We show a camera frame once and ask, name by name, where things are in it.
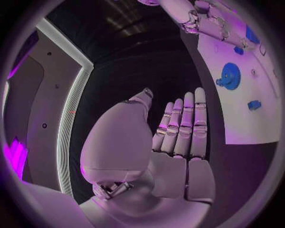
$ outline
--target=purple light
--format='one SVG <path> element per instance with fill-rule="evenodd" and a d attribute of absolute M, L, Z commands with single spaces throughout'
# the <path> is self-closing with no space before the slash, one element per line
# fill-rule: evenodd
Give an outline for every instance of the purple light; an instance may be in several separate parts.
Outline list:
<path fill-rule="evenodd" d="M 10 148 L 6 147 L 4 152 L 6 158 L 10 161 L 12 168 L 21 180 L 28 155 L 27 148 L 25 148 L 25 146 L 21 144 L 17 138 L 15 138 L 11 143 Z"/>

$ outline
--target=robot finger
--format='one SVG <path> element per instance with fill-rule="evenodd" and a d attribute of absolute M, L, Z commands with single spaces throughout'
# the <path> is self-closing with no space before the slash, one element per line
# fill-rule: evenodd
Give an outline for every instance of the robot finger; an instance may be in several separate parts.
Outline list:
<path fill-rule="evenodd" d="M 170 121 L 172 111 L 173 111 L 173 103 L 168 102 L 165 107 L 164 114 L 159 124 L 159 127 L 157 128 L 156 133 L 152 138 L 152 150 L 154 151 L 160 151 L 162 147 L 162 142 L 166 134 L 166 130 Z"/>
<path fill-rule="evenodd" d="M 192 123 L 194 112 L 194 94 L 187 92 L 184 97 L 184 107 L 181 119 L 181 125 L 174 147 L 174 155 L 187 158 L 190 149 Z"/>
<path fill-rule="evenodd" d="M 195 90 L 195 118 L 190 155 L 204 158 L 207 146 L 206 96 L 202 88 Z"/>
<path fill-rule="evenodd" d="M 183 101 L 182 99 L 177 99 L 174 103 L 169 125 L 167 127 L 166 134 L 161 146 L 161 151 L 167 152 L 168 154 L 173 153 L 173 149 L 176 143 L 177 134 L 181 122 L 182 109 L 183 109 Z"/>

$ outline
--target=blue part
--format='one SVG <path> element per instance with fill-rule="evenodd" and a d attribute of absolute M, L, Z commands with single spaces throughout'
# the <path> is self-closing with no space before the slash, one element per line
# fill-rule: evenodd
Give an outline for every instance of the blue part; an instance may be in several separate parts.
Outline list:
<path fill-rule="evenodd" d="M 247 25 L 247 34 L 246 37 L 253 43 L 259 44 L 260 41 L 257 38 L 257 36 L 254 34 L 254 32 L 250 29 L 250 27 Z"/>
<path fill-rule="evenodd" d="M 243 53 L 244 53 L 244 50 L 242 48 L 240 48 L 240 47 L 235 47 L 234 50 L 239 55 L 243 55 Z"/>
<path fill-rule="evenodd" d="M 216 80 L 216 84 L 224 86 L 228 90 L 236 89 L 240 84 L 240 70 L 236 64 L 227 63 L 222 70 L 222 77 Z"/>
<path fill-rule="evenodd" d="M 247 105 L 248 105 L 249 110 L 256 110 L 261 107 L 261 102 L 258 100 L 251 101 Z"/>

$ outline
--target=blue component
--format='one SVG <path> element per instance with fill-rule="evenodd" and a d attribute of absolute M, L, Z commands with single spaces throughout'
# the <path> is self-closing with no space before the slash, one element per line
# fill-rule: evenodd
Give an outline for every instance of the blue component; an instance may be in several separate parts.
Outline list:
<path fill-rule="evenodd" d="M 234 50 L 235 50 L 235 52 L 238 53 L 239 55 L 243 55 L 243 53 L 244 53 L 243 49 L 240 48 L 240 47 L 235 47 Z"/>
<path fill-rule="evenodd" d="M 247 25 L 247 35 L 246 37 L 253 43 L 259 44 L 260 41 L 257 38 L 257 36 L 254 34 L 254 32 L 250 29 L 250 27 Z"/>
<path fill-rule="evenodd" d="M 247 105 L 248 105 L 248 109 L 252 111 L 252 110 L 256 110 L 256 109 L 260 108 L 261 107 L 261 102 L 258 101 L 258 100 L 251 101 Z"/>
<path fill-rule="evenodd" d="M 240 83 L 240 70 L 236 64 L 227 63 L 225 64 L 222 77 L 216 80 L 216 84 L 224 86 L 228 90 L 234 90 L 239 86 Z"/>

